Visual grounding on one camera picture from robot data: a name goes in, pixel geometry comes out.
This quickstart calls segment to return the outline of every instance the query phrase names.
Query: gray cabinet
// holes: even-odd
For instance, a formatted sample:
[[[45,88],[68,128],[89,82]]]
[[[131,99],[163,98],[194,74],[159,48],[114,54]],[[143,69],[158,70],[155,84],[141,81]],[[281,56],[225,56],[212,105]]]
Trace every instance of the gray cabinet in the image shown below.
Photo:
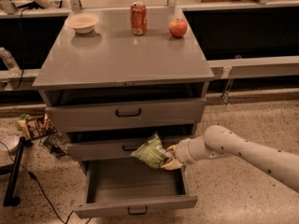
[[[153,133],[165,147],[193,135],[213,74],[192,30],[171,37],[178,8],[148,9],[146,35],[134,36],[130,11],[91,10],[100,21],[77,35],[63,27],[34,83],[86,174],[79,217],[142,215],[191,208],[184,169],[152,170],[130,156]]]

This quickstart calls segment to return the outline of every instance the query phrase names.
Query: soda can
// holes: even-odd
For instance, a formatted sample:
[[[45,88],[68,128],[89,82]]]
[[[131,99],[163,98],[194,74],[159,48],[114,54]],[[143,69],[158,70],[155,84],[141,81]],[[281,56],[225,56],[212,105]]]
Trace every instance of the soda can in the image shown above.
[[[131,5],[131,26],[134,35],[143,35],[147,32],[147,8],[141,2]]]

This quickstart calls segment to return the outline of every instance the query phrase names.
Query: terrazzo floor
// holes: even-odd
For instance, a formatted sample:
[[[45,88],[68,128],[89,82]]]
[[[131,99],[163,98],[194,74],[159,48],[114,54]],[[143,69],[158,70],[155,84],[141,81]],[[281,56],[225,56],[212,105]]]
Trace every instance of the terrazzo floor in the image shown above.
[[[1,107],[0,140],[21,135],[16,120],[22,113],[43,114],[43,105]],[[197,134],[209,125],[220,124],[240,136],[263,145],[299,155],[299,90],[231,93],[224,105],[219,95],[208,95]],[[0,165],[11,163],[0,151]],[[61,219],[65,222],[75,205],[82,203],[85,175],[70,157],[55,158],[34,141],[24,150],[21,163],[33,172]],[[191,195],[198,196],[193,209],[174,210],[144,216],[99,217],[89,223],[299,223],[299,194],[238,157],[199,161],[187,167]],[[4,200],[8,175],[0,176],[0,202]],[[37,183],[21,169],[15,195],[21,203],[0,206],[1,224],[63,223],[53,213]],[[86,223],[73,214],[68,223]]]

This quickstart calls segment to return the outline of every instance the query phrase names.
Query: water bottle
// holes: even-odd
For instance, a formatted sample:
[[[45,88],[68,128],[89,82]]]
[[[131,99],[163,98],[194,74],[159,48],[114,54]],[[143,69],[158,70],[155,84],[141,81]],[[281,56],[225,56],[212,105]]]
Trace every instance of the water bottle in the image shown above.
[[[11,55],[11,53],[4,49],[0,48],[0,58],[2,59],[3,63],[7,66],[8,73],[13,77],[18,77],[21,75],[21,70],[16,63],[15,59]]]

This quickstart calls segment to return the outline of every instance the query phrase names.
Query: apple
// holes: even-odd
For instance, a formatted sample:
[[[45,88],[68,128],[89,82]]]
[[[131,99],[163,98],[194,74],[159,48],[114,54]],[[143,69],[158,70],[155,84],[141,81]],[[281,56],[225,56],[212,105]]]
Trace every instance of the apple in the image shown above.
[[[169,32],[175,38],[182,38],[187,32],[188,23],[184,19],[173,19],[169,24]]]

